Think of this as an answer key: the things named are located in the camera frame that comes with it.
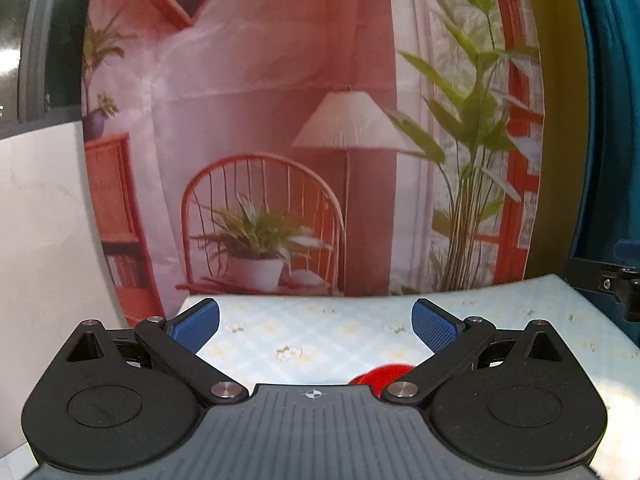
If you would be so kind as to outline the red plastic bowl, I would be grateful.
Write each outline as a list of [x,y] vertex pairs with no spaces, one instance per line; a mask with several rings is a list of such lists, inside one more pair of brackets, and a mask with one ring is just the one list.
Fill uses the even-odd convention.
[[413,370],[412,365],[386,364],[375,367],[370,372],[361,374],[349,382],[349,385],[369,386],[375,396],[380,396],[383,389]]

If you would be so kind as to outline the floral checkered tablecloth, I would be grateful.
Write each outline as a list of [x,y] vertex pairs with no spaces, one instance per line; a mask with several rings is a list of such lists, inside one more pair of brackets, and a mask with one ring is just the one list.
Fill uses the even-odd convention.
[[[457,318],[503,330],[549,321],[608,409],[592,461],[605,479],[639,475],[639,349],[591,302],[555,275],[428,298]],[[258,384],[346,384],[387,364],[416,365],[431,351],[413,333],[413,296],[220,296],[219,327],[198,356],[247,389]]]

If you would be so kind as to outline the printed room backdrop cloth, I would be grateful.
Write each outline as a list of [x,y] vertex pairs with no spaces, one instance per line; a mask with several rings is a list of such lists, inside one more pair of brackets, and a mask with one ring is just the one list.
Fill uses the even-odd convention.
[[90,0],[85,154],[124,317],[520,280],[530,0]]

